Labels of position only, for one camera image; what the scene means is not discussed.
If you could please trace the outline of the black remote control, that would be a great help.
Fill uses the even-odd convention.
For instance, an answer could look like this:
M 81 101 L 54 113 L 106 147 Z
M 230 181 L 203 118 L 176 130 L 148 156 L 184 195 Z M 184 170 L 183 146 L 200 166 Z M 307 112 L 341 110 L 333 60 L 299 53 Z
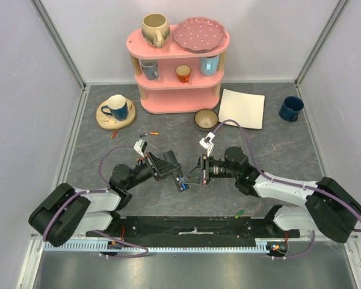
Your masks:
M 173 163 L 177 163 L 177 159 L 176 159 L 176 156 L 174 154 L 173 151 L 167 151 L 163 154 L 163 157 L 166 161 L 170 161 L 170 162 L 173 162 Z M 183 191 L 186 191 L 189 189 L 189 186 L 188 184 L 184 184 L 184 183 L 180 183 L 180 180 L 183 178 L 184 174 L 183 174 L 183 171 L 180 168 L 174 170 L 172 173 L 171 173 L 171 177 L 173 178 L 174 180 L 174 183 L 176 185 L 176 188 L 178 190 L 178 192 L 183 192 Z

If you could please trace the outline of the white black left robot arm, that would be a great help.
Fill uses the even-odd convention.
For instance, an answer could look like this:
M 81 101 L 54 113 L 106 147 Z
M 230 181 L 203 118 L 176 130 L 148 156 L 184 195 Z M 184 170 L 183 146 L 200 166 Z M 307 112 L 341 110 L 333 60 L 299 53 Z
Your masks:
M 150 178 L 160 181 L 170 175 L 175 179 L 180 176 L 181 165 L 173 151 L 163 157 L 149 152 L 135 167 L 116 165 L 105 189 L 78 191 L 62 183 L 31 213 L 28 223 L 44 242 L 54 247 L 61 246 L 73 235 L 92 230 L 113 237 L 120 230 L 120 222 L 113 218 L 113 213 L 130 202 L 130 189 Z

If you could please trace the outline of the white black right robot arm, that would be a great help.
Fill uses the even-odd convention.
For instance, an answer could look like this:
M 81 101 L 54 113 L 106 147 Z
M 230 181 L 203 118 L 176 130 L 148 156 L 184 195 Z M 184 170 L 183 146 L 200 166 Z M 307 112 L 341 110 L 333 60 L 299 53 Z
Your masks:
M 215 178 L 233 178 L 235 187 L 246 196 L 272 198 L 287 202 L 264 221 L 264 231 L 277 237 L 292 229 L 320 232 L 327 238 L 345 243 L 359 217 L 361 205 L 334 179 L 296 181 L 276 177 L 250 165 L 240 147 L 229 147 L 222 160 L 201 155 L 196 166 L 179 178 L 181 184 L 206 185 Z

